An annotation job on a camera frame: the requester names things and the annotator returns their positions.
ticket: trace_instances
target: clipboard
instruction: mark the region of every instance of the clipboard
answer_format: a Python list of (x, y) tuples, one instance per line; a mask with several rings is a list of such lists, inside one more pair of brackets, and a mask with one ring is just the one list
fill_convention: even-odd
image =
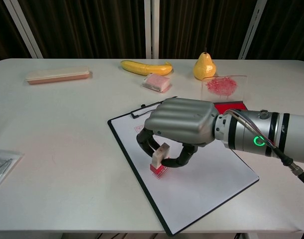
[[(199, 148), (187, 165), (169, 168), (158, 179), (150, 171), (152, 159), (139, 147), (136, 135), (161, 103), (142, 105), (107, 123), (166, 234), (174, 236), (258, 182), (259, 177), (232, 150), (215, 140)], [(233, 102), (235, 106), (245, 107), (242, 102)], [(171, 157), (180, 153), (181, 144), (154, 138), (160, 145), (170, 145)]]

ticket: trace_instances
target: red ink pad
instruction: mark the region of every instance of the red ink pad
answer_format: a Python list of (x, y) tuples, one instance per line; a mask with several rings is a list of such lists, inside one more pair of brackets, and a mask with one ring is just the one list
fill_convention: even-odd
[(214, 103), (214, 105), (220, 114), (223, 114), (228, 109), (247, 110), (247, 107), (242, 102)]

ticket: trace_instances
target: pink pencil case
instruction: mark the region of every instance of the pink pencil case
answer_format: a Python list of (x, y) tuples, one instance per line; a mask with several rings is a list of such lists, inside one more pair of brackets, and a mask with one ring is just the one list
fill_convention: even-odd
[(50, 69), (32, 71), (26, 76), (26, 81), (31, 84), (51, 83), (58, 81), (70, 81), (86, 79), (90, 75), (87, 66), (69, 67), (61, 69)]

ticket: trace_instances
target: small plastic bag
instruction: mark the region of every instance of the small plastic bag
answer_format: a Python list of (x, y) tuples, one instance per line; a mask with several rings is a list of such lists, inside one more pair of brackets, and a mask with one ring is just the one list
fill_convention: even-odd
[(143, 81), (142, 86), (157, 92), (166, 92), (172, 86), (171, 79), (157, 74), (149, 74)]
[(0, 150), (0, 183), (2, 183), (22, 156), (23, 154), (18, 152)]
[(214, 76), (202, 80), (203, 101), (243, 102), (247, 76)]

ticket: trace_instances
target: dark curtain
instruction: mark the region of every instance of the dark curtain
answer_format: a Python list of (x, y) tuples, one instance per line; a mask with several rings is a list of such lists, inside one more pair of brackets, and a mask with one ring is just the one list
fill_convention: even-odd
[(256, 0), (160, 0), (160, 58), (237, 59)]
[(0, 60), (30, 57), (3, 0), (0, 0)]
[(144, 0), (19, 0), (44, 58), (145, 58)]
[(268, 0), (246, 59), (304, 61), (304, 0)]

